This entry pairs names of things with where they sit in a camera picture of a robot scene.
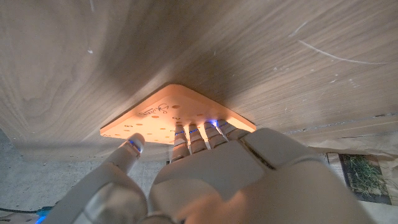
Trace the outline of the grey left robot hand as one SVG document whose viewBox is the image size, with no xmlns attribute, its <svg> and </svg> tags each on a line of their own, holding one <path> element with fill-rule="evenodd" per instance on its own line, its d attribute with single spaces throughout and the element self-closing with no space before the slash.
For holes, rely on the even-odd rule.
<svg viewBox="0 0 398 224">
<path fill-rule="evenodd" d="M 145 195 L 129 177 L 144 137 L 126 139 L 45 223 L 372 223 L 325 161 L 269 128 L 176 126 L 172 160 Z"/>
</svg>

